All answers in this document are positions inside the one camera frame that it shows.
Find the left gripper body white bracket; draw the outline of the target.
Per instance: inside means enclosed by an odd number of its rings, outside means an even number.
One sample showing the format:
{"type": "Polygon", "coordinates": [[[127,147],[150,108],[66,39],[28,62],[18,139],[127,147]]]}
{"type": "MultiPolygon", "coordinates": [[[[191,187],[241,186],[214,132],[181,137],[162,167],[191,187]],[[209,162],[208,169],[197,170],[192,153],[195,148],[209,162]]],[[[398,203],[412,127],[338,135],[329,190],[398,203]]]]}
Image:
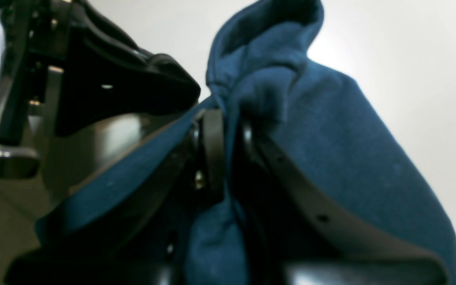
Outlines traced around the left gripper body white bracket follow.
{"type": "Polygon", "coordinates": [[[0,179],[36,175],[40,154],[24,141],[29,116],[65,137],[78,130],[67,116],[72,103],[63,76],[71,65],[69,42],[76,0],[0,0],[0,179]]]}

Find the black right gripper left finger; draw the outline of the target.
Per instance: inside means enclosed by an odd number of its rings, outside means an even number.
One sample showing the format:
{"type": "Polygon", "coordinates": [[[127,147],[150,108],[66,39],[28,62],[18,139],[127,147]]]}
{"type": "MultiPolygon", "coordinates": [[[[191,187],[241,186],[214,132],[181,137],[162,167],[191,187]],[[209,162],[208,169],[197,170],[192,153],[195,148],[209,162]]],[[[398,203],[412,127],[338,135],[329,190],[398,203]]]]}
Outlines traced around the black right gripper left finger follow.
{"type": "Polygon", "coordinates": [[[16,258],[6,285],[182,285],[189,228],[223,199],[223,114],[202,109],[150,177],[87,227],[16,258]]]}

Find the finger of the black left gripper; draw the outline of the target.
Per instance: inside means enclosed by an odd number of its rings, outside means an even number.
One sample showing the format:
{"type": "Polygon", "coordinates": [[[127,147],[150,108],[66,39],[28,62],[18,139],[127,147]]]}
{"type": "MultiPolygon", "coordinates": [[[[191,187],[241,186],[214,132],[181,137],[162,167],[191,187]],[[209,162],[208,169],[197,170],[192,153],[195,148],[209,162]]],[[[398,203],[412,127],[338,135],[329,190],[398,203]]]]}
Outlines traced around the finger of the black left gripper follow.
{"type": "Polygon", "coordinates": [[[86,0],[69,4],[67,27],[56,135],[123,114],[177,114],[197,103],[200,86],[172,56],[141,49],[86,0]]]}

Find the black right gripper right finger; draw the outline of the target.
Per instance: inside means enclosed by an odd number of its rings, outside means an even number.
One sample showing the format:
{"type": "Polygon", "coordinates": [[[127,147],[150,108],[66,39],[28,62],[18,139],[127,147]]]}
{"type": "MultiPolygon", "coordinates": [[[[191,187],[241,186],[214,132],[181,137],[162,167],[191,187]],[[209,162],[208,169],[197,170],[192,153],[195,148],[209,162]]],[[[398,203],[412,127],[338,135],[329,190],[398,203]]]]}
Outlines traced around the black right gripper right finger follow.
{"type": "Polygon", "coordinates": [[[353,215],[250,121],[239,125],[239,201],[259,285],[445,285],[439,258],[353,215]]]}

